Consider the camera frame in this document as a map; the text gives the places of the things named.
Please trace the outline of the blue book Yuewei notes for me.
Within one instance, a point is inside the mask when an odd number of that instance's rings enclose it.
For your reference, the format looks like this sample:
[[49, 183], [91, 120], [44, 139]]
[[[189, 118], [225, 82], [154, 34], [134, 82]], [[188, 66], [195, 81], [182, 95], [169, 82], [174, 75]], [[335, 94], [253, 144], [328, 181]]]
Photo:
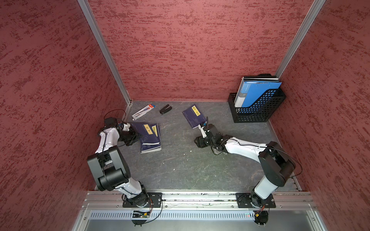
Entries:
[[151, 153], [161, 150], [161, 130], [158, 124], [143, 124], [141, 135], [141, 153]]

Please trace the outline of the blue book Tang poems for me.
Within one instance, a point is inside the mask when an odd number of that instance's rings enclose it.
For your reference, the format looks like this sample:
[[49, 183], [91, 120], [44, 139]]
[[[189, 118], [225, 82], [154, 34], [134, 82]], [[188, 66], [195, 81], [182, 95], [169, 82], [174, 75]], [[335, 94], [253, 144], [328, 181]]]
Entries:
[[204, 116], [204, 114], [201, 113], [199, 107], [196, 104], [184, 110], [182, 114], [184, 115], [192, 129], [198, 127], [198, 125], [204, 124], [207, 121], [206, 117]]

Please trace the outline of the blue book Zhuangzi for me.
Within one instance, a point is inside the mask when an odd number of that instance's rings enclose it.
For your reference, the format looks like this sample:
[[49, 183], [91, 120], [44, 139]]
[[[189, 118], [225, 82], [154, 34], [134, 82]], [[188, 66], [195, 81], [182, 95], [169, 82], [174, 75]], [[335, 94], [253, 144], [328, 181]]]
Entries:
[[148, 124], [131, 123], [131, 126], [142, 136], [140, 141], [143, 145], [157, 145], [160, 143], [159, 138], [154, 134]]

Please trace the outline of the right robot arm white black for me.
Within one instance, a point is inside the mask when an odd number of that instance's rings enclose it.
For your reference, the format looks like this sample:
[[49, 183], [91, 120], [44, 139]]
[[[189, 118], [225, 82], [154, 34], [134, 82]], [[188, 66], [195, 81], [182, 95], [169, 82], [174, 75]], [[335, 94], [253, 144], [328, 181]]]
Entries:
[[199, 124], [201, 136], [194, 140], [198, 148], [210, 147], [214, 155], [234, 154], [254, 160], [261, 165], [263, 178], [249, 194], [249, 205], [263, 208], [268, 198], [279, 187], [285, 186], [292, 176], [296, 163], [274, 141], [268, 144], [243, 141], [230, 135], [223, 135], [213, 124]]

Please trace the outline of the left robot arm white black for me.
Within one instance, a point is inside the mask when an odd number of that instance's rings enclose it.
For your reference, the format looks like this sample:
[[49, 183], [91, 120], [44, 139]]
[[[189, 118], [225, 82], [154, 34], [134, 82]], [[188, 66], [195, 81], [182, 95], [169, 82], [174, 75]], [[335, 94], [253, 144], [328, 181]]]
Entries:
[[100, 191], [119, 191], [132, 206], [144, 208], [149, 204], [149, 195], [142, 183], [132, 178], [119, 143], [131, 146], [139, 141], [140, 135], [129, 123], [114, 117], [104, 120], [99, 131], [100, 142], [95, 154], [87, 158], [96, 186]]

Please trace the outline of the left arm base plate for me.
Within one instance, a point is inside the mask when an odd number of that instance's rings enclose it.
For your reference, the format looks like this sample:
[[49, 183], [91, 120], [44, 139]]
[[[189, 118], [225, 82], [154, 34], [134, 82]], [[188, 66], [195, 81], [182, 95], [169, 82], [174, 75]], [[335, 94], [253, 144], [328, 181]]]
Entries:
[[134, 198], [128, 199], [126, 195], [122, 195], [123, 208], [160, 208], [162, 204], [162, 193], [147, 193], [147, 195], [137, 195]]

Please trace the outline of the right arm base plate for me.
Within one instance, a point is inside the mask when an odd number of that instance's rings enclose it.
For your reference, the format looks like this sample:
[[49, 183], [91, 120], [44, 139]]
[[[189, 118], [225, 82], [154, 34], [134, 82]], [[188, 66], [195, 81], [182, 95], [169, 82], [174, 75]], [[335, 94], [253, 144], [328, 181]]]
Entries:
[[255, 193], [236, 193], [238, 208], [276, 208], [273, 195], [270, 194], [266, 199], [261, 199]]

